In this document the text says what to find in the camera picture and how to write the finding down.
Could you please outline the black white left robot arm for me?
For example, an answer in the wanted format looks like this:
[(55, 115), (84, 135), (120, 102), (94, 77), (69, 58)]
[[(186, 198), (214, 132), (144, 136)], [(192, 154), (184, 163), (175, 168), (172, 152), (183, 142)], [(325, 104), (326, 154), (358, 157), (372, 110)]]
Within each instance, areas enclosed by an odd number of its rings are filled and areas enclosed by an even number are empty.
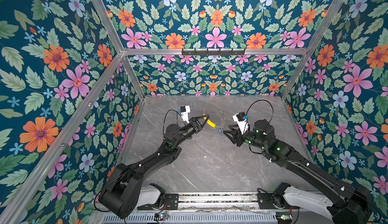
[(183, 127), (170, 124), (155, 153), (129, 165), (120, 163), (114, 168), (108, 182), (97, 195), (98, 203), (121, 219), (127, 218), (140, 206), (161, 207), (165, 190), (157, 184), (143, 187), (143, 182), (162, 167), (174, 162), (181, 153), (179, 145), (199, 133), (209, 119), (210, 116), (205, 114), (190, 118)]

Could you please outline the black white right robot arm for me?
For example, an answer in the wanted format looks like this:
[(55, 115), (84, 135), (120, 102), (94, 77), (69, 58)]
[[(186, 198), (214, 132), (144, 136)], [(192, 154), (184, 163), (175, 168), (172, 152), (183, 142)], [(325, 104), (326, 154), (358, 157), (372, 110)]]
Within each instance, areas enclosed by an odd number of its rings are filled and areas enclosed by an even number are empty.
[(309, 210), (335, 224), (366, 224), (372, 215), (371, 195), (363, 185), (344, 182), (301, 155), (294, 147), (276, 138), (274, 127), (267, 120), (258, 120), (251, 130), (246, 121), (230, 125), (223, 132), (230, 141), (257, 147), (269, 162), (289, 170), (316, 188), (320, 193), (302, 191), (282, 183), (273, 192), (274, 205), (284, 203)]

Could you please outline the large keyring with yellow sleeve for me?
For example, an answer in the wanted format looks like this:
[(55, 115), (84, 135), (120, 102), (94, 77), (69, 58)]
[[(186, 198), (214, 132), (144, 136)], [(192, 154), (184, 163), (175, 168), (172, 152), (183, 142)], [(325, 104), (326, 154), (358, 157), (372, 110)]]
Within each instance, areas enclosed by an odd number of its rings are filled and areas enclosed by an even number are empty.
[(203, 114), (208, 114), (210, 119), (207, 123), (211, 128), (218, 131), (218, 129), (223, 128), (226, 123), (226, 118), (224, 113), (220, 108), (215, 105), (207, 105), (202, 109)]

